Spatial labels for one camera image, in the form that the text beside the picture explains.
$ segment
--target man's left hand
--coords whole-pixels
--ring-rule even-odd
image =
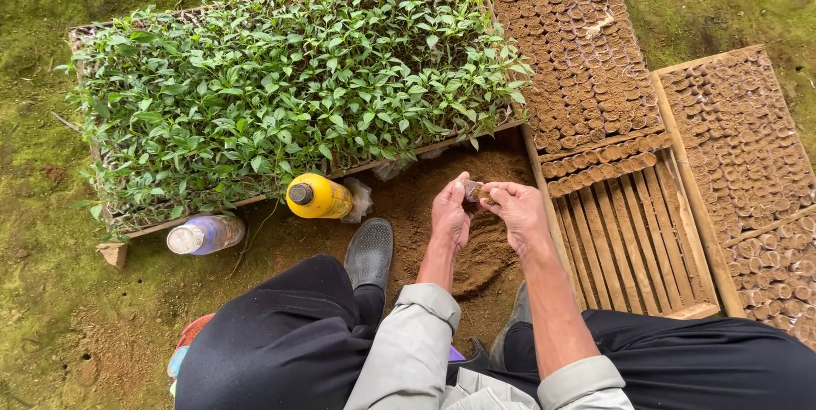
[[[439,240],[443,244],[452,243],[456,254],[468,243],[470,220],[480,209],[478,204],[465,209],[462,207],[464,186],[462,181],[469,178],[468,172],[463,172],[456,179],[448,182],[442,192],[433,200],[431,211],[431,242]]]

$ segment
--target moss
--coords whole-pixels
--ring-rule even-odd
[[[62,96],[74,78],[48,71],[68,58],[65,29],[149,3],[170,9],[178,1],[0,0],[0,392],[11,407],[17,398],[37,408],[170,408],[163,370],[180,329],[280,270],[257,252],[227,279],[234,250],[174,256],[161,236],[136,240],[126,269],[113,269],[94,251],[96,224],[86,212],[67,209],[91,192],[78,175],[88,163],[87,146],[48,113],[73,114]],[[816,90],[805,77],[816,81],[813,0],[627,4],[653,69],[764,42],[814,153]],[[39,171],[45,164],[63,167],[65,180],[48,180]],[[252,211],[253,222],[260,223],[267,209]],[[14,257],[18,249],[28,256]],[[79,322],[81,313],[94,314],[97,331],[88,328],[91,321]],[[78,328],[105,341],[88,344]],[[104,378],[95,386],[79,382],[86,347],[107,353]],[[137,373],[125,373],[129,368]]]

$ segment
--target gray jacket sleeve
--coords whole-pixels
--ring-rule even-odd
[[[435,284],[405,286],[380,324],[345,410],[437,410],[459,304]]]
[[[607,356],[559,368],[538,386],[544,410],[633,410],[623,378]]]

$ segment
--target gray jacket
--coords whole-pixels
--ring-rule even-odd
[[[380,324],[345,410],[540,410],[514,386],[466,369],[445,386],[448,350],[461,311],[435,284],[402,289]],[[544,410],[632,410],[623,378],[605,356],[580,360],[538,387]]]

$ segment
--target plastic bottle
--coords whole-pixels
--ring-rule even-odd
[[[286,187],[286,204],[307,219],[339,219],[352,210],[354,198],[346,187],[319,174],[302,174]]]
[[[240,243],[245,232],[238,217],[195,217],[167,234],[167,247],[176,254],[202,256]]]

